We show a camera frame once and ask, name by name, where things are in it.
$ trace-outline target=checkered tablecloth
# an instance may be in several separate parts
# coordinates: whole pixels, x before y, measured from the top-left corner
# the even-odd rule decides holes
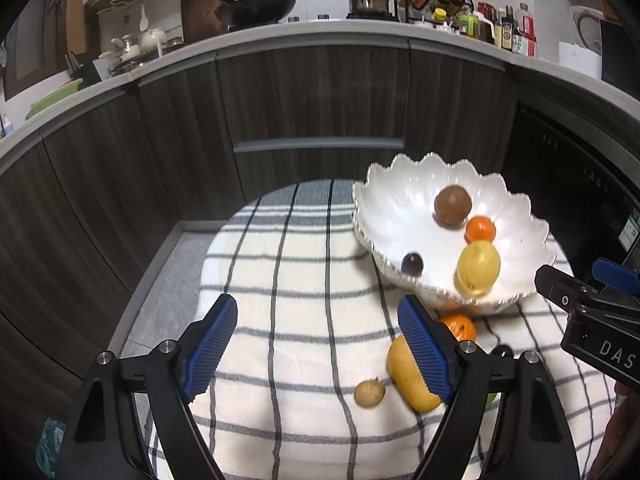
[[[287,187],[239,211],[209,248],[196,319],[228,292],[238,327],[191,411],[226,478],[410,478],[434,435],[444,406],[413,412],[386,370],[404,292],[356,241],[352,211],[351,182]],[[570,272],[555,240],[547,243],[558,252],[556,267]],[[516,355],[542,356],[584,476],[615,394],[611,379],[560,348],[566,314],[535,296],[475,324],[487,352],[507,343]],[[358,407],[354,387],[375,377],[386,384],[383,402]],[[465,479],[480,473],[497,407],[494,400],[486,409]],[[153,427],[146,441],[158,477],[171,478]]]

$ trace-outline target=blue gripper pad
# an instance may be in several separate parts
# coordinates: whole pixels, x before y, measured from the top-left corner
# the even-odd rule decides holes
[[[191,323],[182,334],[180,384],[187,402],[207,391],[237,323],[236,300],[221,294],[204,319]]]
[[[423,310],[423,313],[421,313],[423,316],[416,311],[417,308]],[[418,365],[424,383],[432,394],[439,396],[445,404],[450,404],[453,400],[455,387],[457,387],[457,385],[454,387],[450,382],[450,362],[448,362],[448,359],[436,343],[436,339],[425,325],[425,320],[427,323],[431,321],[431,323],[440,325],[446,332],[449,332],[449,329],[445,325],[431,320],[427,311],[425,311],[424,307],[417,301],[417,298],[415,301],[411,301],[409,297],[405,296],[399,301],[398,323],[411,349],[411,354],[414,356],[415,362]],[[449,332],[449,335],[452,338],[452,345],[457,344],[453,334]]]
[[[628,296],[640,294],[638,274],[614,262],[598,258],[591,266],[591,273],[599,282],[610,285]]]

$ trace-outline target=plastic bag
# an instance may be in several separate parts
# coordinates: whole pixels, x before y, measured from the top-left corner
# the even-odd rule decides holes
[[[36,446],[36,462],[40,470],[49,478],[56,475],[56,462],[60,452],[60,443],[65,436],[66,425],[48,418],[42,427],[40,441]]]

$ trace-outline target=white appliance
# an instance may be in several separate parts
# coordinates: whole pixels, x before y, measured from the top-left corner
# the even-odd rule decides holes
[[[591,7],[571,6],[574,20],[574,44],[558,44],[560,65],[596,79],[602,78],[602,12]]]
[[[596,79],[602,78],[602,57],[600,54],[564,41],[560,41],[558,46],[560,65]]]

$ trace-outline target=green plate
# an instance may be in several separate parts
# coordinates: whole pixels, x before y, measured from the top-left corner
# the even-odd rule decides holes
[[[76,79],[75,81],[69,81],[63,84],[61,87],[56,88],[53,92],[49,92],[42,99],[31,105],[31,108],[24,116],[24,120],[28,121],[35,114],[43,111],[45,108],[49,108],[52,104],[69,97],[71,94],[75,94],[78,91],[78,87],[83,83],[82,79]]]

